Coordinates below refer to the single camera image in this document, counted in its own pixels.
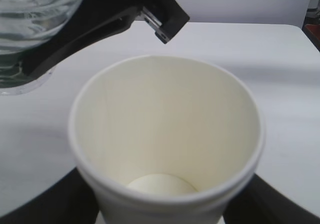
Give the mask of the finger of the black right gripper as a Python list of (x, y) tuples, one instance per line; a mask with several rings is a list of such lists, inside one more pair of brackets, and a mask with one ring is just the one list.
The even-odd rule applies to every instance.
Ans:
[(126, 31), (139, 9), (139, 0), (82, 0), (71, 19), (50, 41), (22, 58), (22, 73), (39, 77), (84, 47)]

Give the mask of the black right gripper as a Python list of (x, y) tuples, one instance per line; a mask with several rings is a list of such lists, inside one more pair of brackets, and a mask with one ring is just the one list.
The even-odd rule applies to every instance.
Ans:
[(176, 0), (137, 1), (138, 18), (145, 21), (164, 44), (172, 40), (190, 19)]

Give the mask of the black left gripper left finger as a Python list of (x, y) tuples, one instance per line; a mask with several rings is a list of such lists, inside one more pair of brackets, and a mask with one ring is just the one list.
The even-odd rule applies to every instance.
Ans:
[(94, 224), (99, 208), (93, 191), (73, 169), (25, 205), (2, 216), (2, 224)]

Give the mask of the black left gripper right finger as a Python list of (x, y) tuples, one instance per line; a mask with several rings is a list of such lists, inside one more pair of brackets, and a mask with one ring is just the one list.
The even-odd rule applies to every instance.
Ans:
[(223, 213), (226, 224), (318, 224), (320, 218), (298, 206), (258, 175)]

